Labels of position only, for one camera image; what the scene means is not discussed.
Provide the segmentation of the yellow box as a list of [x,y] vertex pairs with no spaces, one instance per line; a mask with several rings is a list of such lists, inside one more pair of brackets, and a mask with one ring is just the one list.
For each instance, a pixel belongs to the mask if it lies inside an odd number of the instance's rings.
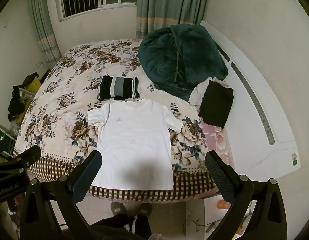
[[41,88],[42,84],[38,77],[35,77],[33,81],[25,87],[25,89],[33,94],[37,94],[39,89]]

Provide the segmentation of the white t-shirt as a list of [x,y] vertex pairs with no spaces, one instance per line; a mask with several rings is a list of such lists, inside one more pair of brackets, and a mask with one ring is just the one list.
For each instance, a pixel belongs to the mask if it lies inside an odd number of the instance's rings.
[[102,155],[93,186],[105,189],[159,191],[173,189],[170,130],[182,120],[150,99],[116,101],[88,111],[97,128]]

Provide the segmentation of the white crumpled cloth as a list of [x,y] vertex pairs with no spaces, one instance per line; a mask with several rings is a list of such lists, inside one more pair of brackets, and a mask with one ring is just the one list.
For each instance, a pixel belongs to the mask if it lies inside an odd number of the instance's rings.
[[222,80],[217,79],[216,77],[208,77],[205,81],[199,83],[194,90],[191,92],[188,102],[191,105],[201,105],[203,96],[205,94],[205,91],[209,85],[209,82],[216,82],[222,85],[225,88],[228,88],[229,85]]

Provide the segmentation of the grey slipper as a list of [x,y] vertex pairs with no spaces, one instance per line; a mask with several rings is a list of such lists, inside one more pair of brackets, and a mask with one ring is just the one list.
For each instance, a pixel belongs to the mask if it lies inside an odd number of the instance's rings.
[[137,215],[143,215],[147,218],[152,213],[152,205],[150,203],[141,203],[137,210]]
[[122,203],[111,202],[110,209],[112,214],[115,215],[127,215],[128,211]]

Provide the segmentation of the grey left slipper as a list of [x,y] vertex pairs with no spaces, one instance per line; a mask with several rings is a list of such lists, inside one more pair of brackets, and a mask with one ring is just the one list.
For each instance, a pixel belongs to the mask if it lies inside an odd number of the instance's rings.
[[127,215],[128,211],[122,203],[111,202],[110,209],[112,214],[115,215]]

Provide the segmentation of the floral bed cover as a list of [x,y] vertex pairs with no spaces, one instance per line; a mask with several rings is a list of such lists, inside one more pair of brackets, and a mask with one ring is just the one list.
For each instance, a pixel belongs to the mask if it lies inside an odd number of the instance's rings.
[[181,202],[205,198],[217,188],[204,157],[208,152],[202,122],[195,106],[158,90],[138,58],[139,40],[90,42],[69,49],[37,92],[22,122],[14,155],[31,146],[42,156],[30,167],[40,181],[69,174],[97,146],[97,130],[88,126],[89,110],[99,108],[102,76],[137,77],[141,98],[166,106],[184,123],[180,133],[171,132],[174,188],[168,191],[127,191],[92,186],[94,197],[116,202]]

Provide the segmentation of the black clothes on pile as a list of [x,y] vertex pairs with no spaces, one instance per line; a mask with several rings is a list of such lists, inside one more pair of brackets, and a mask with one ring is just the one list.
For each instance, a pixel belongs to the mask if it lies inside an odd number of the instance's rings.
[[29,85],[35,77],[39,77],[37,72],[28,75],[21,85],[13,86],[12,98],[8,107],[8,120],[12,122],[26,111],[29,100],[33,100],[35,94],[27,91],[25,87]]

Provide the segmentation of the grey right slipper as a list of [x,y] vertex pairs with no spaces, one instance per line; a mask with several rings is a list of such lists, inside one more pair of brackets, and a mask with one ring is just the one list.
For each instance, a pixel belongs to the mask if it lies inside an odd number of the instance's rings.
[[141,203],[137,210],[137,215],[143,215],[147,218],[152,213],[152,205],[150,203]]

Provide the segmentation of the pink floral pillow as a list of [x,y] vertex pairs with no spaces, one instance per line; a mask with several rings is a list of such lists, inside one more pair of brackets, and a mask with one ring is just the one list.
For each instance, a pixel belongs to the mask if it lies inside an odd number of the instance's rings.
[[202,122],[206,153],[215,151],[225,164],[235,168],[226,131],[220,127],[206,124],[202,118],[200,120]]

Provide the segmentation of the wall power outlet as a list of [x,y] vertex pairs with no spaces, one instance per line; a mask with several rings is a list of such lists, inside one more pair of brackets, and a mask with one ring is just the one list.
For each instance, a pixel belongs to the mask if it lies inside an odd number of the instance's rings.
[[43,62],[42,62],[42,61],[38,61],[38,62],[36,63],[37,68],[39,68],[41,65],[43,65]]

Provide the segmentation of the right grey-green curtain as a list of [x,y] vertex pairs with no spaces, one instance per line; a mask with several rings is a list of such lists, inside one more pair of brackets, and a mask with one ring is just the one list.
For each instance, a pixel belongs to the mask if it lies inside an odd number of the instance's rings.
[[207,0],[137,0],[137,39],[175,24],[200,24]]

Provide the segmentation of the left grey-green curtain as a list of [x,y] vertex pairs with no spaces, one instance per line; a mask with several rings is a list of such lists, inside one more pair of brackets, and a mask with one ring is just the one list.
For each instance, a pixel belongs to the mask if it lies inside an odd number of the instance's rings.
[[48,67],[52,69],[62,56],[52,28],[47,0],[28,0],[28,4],[39,47]]

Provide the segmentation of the black grey striped folded garment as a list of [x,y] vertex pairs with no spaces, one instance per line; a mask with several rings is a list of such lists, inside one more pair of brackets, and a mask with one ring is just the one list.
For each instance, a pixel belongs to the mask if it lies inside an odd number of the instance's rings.
[[137,77],[102,76],[100,79],[97,100],[125,100],[139,98],[139,79]]

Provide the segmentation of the dark green plush blanket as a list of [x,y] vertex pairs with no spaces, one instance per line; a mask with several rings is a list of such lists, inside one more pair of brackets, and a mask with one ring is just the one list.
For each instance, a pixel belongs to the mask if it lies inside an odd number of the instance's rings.
[[224,80],[228,69],[202,25],[172,25],[150,32],[141,42],[139,61],[155,88],[185,101],[209,77]]

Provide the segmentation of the white bed headboard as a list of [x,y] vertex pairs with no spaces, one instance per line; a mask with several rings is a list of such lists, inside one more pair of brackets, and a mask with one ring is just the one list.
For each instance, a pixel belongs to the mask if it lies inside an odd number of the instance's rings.
[[278,179],[298,170],[297,145],[276,95],[254,64],[226,36],[205,21],[228,68],[225,79],[234,90],[225,131],[238,174],[251,180]]

